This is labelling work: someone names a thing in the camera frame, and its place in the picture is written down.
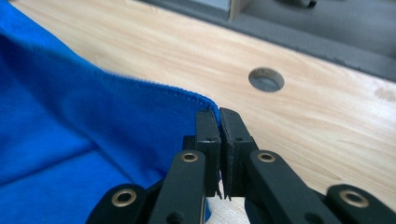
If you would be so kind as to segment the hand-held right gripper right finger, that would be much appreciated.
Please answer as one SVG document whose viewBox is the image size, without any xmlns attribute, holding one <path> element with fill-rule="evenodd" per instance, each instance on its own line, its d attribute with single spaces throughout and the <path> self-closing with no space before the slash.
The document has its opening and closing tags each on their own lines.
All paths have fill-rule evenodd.
<svg viewBox="0 0 396 224">
<path fill-rule="evenodd" d="M 222 108 L 220 119 L 220 170 L 224 194 L 229 199 L 244 197 L 248 182 L 246 162 L 257 145 L 237 112 Z"/>
</svg>

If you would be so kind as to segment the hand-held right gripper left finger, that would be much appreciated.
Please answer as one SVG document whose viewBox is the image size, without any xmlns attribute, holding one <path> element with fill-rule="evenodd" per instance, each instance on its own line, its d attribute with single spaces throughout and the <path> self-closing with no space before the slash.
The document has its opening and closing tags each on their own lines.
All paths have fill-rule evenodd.
<svg viewBox="0 0 396 224">
<path fill-rule="evenodd" d="M 219 190 L 219 156 L 221 138 L 217 120 L 209 109 L 199 111 L 195 116 L 195 135 L 183 137 L 184 150 L 196 150 L 205 155 L 205 195 L 221 196 Z"/>
</svg>

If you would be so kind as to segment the blue towel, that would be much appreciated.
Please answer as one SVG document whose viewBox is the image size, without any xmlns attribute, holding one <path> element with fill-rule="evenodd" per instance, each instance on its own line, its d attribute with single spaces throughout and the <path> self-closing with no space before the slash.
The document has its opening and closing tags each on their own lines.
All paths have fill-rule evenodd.
<svg viewBox="0 0 396 224">
<path fill-rule="evenodd" d="M 0 224 L 85 224 L 109 189 L 162 179 L 214 108 L 98 68 L 0 0 Z"/>
</svg>

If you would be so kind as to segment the dark rounded object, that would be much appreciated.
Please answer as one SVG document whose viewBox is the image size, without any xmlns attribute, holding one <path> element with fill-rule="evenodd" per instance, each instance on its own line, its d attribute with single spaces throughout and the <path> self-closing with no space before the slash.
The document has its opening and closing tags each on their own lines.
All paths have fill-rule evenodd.
<svg viewBox="0 0 396 224">
<path fill-rule="evenodd" d="M 313 8 L 318 0 L 278 0 L 280 3 L 290 7 Z"/>
</svg>

